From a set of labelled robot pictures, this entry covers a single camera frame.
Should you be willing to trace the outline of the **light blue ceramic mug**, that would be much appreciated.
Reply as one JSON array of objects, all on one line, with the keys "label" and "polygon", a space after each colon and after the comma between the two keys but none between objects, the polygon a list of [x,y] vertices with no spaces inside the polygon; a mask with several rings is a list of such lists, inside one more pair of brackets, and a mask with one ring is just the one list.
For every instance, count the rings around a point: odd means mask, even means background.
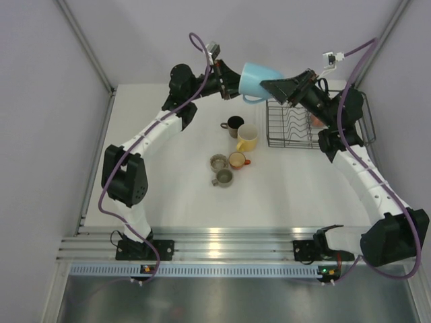
[{"label": "light blue ceramic mug", "polygon": [[267,80],[283,79],[279,71],[254,63],[245,63],[238,86],[238,93],[247,104],[258,104],[271,98],[271,94],[260,83]]}]

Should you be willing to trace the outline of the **pink ceramic mug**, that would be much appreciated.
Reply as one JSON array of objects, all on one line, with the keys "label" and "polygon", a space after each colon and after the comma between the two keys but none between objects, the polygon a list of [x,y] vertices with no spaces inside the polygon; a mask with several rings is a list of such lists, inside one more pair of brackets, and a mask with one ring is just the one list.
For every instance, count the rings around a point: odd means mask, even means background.
[{"label": "pink ceramic mug", "polygon": [[310,122],[313,127],[323,127],[325,125],[320,119],[318,119],[314,115],[310,116]]}]

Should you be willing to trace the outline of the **yellow ceramic mug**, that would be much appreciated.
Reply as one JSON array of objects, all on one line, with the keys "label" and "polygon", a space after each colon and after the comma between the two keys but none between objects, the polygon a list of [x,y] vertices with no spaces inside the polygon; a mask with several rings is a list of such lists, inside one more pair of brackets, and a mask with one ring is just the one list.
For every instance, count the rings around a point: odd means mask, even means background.
[{"label": "yellow ceramic mug", "polygon": [[250,152],[257,146],[259,130],[254,124],[243,124],[238,128],[237,145],[238,152]]}]

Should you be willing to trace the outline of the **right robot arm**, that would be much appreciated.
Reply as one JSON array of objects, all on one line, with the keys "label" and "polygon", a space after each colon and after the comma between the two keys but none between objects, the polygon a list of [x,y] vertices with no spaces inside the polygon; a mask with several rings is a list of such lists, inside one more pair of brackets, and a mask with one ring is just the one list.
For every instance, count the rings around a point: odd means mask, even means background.
[{"label": "right robot arm", "polygon": [[362,93],[348,86],[332,98],[318,83],[310,69],[296,77],[260,83],[280,104],[301,105],[323,122],[320,150],[349,182],[369,218],[367,227],[331,225],[318,230],[315,253],[325,260],[339,251],[358,254],[374,267],[416,256],[430,219],[424,210],[413,210],[402,201],[371,161],[355,126],[363,116]]}]

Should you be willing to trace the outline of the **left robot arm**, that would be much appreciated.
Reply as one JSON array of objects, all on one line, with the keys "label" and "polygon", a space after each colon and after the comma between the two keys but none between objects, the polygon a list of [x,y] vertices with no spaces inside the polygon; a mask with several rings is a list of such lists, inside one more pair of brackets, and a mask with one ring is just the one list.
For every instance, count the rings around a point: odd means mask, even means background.
[{"label": "left robot arm", "polygon": [[220,94],[225,100],[235,98],[239,83],[240,74],[223,60],[216,60],[198,77],[188,65],[178,64],[170,72],[169,94],[155,119],[126,143],[106,148],[102,196],[108,196],[117,206],[117,218],[124,223],[126,238],[132,241],[130,251],[138,259],[149,258],[154,250],[143,206],[148,190],[145,161],[191,123],[197,112],[193,100],[212,94]]}]

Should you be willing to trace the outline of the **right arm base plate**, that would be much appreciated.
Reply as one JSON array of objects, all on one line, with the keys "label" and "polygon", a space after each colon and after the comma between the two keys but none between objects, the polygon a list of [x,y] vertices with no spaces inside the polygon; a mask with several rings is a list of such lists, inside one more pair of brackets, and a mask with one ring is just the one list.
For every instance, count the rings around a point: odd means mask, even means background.
[{"label": "right arm base plate", "polygon": [[342,250],[323,250],[317,246],[314,240],[294,240],[292,242],[294,251],[294,260],[304,264],[311,264],[318,261],[354,261],[355,256],[352,253]]}]

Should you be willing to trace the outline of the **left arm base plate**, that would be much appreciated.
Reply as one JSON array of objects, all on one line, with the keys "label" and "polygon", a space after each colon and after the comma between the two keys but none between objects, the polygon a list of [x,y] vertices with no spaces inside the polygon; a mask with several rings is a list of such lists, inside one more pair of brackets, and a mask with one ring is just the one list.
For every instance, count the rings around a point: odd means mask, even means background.
[{"label": "left arm base plate", "polygon": [[[170,261],[174,255],[174,240],[153,240],[152,245],[161,261]],[[115,260],[156,261],[156,253],[144,242],[121,239],[117,244]]]}]

